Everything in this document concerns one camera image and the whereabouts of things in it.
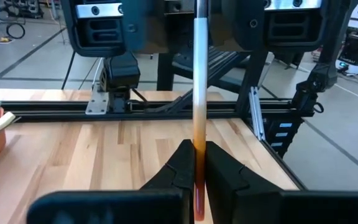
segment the wooden table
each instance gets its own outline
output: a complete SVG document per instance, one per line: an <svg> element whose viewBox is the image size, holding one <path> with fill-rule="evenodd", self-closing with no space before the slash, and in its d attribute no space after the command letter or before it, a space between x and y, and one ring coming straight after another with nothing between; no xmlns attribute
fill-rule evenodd
<svg viewBox="0 0 358 224"><path fill-rule="evenodd" d="M142 92L148 100L182 93ZM88 100L89 91L6 90L0 100ZM221 100L210 93L209 100ZM25 123L6 130L0 154L0 224L25 223L28 206L56 190L138 189L151 179L179 143L192 138L192 122L112 121ZM283 189L291 178L239 119L208 121L207 139ZM206 206L203 223L212 223Z"/></svg>

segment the concrete floor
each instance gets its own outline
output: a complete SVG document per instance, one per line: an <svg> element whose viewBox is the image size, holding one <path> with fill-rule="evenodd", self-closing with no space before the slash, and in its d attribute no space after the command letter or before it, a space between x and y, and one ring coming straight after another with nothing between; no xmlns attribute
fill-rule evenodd
<svg viewBox="0 0 358 224"><path fill-rule="evenodd" d="M44 20L28 20L23 39L0 45L0 88L61 87L72 49L66 30L48 19L47 14L46 11ZM140 90L156 89L157 57L150 60L148 55L138 56ZM311 61L311 56L305 54L301 67L311 70ZM97 64L96 58L76 55L66 88L90 89ZM244 73L241 69L230 72ZM276 96L291 98L295 85L307 77L307 72L285 70L275 62L264 86ZM174 90L189 90L191 85L191 80L175 77ZM217 88L209 91L221 92L226 100L237 98ZM265 90L260 95L272 97ZM358 84L339 79L319 95L319 102L326 111L302 124L284 160L309 189L358 190Z"/></svg>

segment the brown liquid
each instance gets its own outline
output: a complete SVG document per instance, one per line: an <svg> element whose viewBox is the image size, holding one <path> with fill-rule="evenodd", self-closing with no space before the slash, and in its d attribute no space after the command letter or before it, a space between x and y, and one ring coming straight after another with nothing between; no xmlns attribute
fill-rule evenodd
<svg viewBox="0 0 358 224"><path fill-rule="evenodd" d="M205 128L195 133L193 141L196 149L196 174L195 174L195 192L194 192L194 215L196 221L204 220L205 203L205 150L206 135Z"/></svg>

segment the silver bracket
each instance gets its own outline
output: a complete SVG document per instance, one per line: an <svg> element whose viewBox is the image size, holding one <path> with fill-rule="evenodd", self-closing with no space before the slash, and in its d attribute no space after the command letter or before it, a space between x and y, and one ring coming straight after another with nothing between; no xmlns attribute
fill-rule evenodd
<svg viewBox="0 0 358 224"><path fill-rule="evenodd" d="M122 3L80 4L75 9L79 19L123 16Z"/></svg>
<svg viewBox="0 0 358 224"><path fill-rule="evenodd" d="M259 141L266 140L262 110L260 109L258 87L251 87L251 91L249 92L249 103L254 134Z"/></svg>
<svg viewBox="0 0 358 224"><path fill-rule="evenodd" d="M92 89L92 96L86 107L86 115L103 115L109 107L109 93L99 91L99 83Z"/></svg>

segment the test tube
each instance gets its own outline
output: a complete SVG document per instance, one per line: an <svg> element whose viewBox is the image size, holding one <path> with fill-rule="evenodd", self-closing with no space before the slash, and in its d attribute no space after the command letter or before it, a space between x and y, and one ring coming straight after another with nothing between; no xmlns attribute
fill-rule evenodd
<svg viewBox="0 0 358 224"><path fill-rule="evenodd" d="M208 0L196 0L193 41L193 144L196 150L194 212L204 220L206 93L208 77Z"/></svg>

